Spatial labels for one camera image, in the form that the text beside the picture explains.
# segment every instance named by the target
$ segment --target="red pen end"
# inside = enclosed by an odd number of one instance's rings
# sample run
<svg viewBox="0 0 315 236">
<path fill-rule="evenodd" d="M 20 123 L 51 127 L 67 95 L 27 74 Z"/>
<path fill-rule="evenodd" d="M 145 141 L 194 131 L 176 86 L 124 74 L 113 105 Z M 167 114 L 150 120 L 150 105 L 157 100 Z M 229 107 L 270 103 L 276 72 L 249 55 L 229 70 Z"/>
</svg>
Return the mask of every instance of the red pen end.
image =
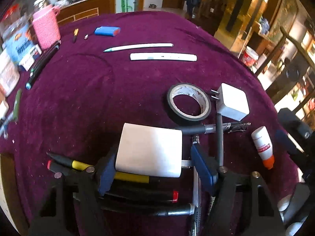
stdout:
<svg viewBox="0 0 315 236">
<path fill-rule="evenodd" d="M 173 201 L 172 203 L 177 203 L 178 201 L 178 191 L 173 191 Z"/>
<path fill-rule="evenodd" d="M 50 164 L 51 164 L 51 160 L 49 160 L 48 163 L 47 163 L 47 169 L 50 168 Z"/>
</svg>

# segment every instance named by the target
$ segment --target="cup handle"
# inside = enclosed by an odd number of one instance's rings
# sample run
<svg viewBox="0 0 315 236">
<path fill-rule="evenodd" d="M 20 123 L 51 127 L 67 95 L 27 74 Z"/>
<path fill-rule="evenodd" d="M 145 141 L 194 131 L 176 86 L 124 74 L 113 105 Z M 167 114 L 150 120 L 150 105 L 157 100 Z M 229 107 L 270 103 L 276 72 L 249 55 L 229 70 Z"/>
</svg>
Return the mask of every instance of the cup handle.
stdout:
<svg viewBox="0 0 315 236">
<path fill-rule="evenodd" d="M 55 16 L 58 16 L 58 14 L 60 13 L 60 8 L 58 6 L 54 6 L 53 11 L 55 13 Z"/>
</svg>

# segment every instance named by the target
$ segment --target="pink thermos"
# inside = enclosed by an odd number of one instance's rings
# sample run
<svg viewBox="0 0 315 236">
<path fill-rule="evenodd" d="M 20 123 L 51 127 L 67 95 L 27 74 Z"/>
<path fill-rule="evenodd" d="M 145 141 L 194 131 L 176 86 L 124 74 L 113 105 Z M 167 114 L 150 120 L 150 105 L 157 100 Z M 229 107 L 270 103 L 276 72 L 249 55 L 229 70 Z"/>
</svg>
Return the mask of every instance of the pink thermos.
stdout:
<svg viewBox="0 0 315 236">
<path fill-rule="evenodd" d="M 42 49 L 47 49 L 60 40 L 56 16 L 60 8 L 52 6 L 48 0 L 37 0 L 34 3 L 33 27 Z"/>
</svg>

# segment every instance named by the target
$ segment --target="black tape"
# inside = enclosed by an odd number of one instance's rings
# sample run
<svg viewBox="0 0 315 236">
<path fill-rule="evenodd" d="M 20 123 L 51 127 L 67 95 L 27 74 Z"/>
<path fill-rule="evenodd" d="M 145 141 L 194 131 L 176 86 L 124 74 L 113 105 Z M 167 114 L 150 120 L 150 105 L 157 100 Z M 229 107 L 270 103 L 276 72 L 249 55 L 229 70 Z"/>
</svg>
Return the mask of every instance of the black tape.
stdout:
<svg viewBox="0 0 315 236">
<path fill-rule="evenodd" d="M 188 95 L 194 98 L 201 108 L 201 114 L 192 116 L 184 114 L 174 104 L 174 94 Z M 208 95 L 196 85 L 190 83 L 179 83 L 170 87 L 166 95 L 167 104 L 165 106 L 169 118 L 180 126 L 191 126 L 200 124 L 202 120 L 206 119 L 211 112 L 211 103 Z"/>
</svg>

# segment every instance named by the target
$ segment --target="roll of tape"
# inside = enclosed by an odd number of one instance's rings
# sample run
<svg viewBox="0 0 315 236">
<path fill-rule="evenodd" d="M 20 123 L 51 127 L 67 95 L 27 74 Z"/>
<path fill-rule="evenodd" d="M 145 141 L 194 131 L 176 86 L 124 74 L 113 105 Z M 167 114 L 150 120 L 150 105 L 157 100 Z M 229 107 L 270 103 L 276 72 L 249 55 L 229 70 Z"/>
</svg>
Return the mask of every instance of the roll of tape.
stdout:
<svg viewBox="0 0 315 236">
<path fill-rule="evenodd" d="M 187 95 L 195 99 L 200 108 L 201 114 L 194 116 L 182 112 L 174 103 L 174 97 Z M 198 124 L 207 118 L 211 112 L 211 103 L 208 95 L 199 87 L 190 83 L 179 83 L 172 86 L 167 93 L 167 102 L 171 109 L 170 118 L 179 125 Z"/>
</svg>

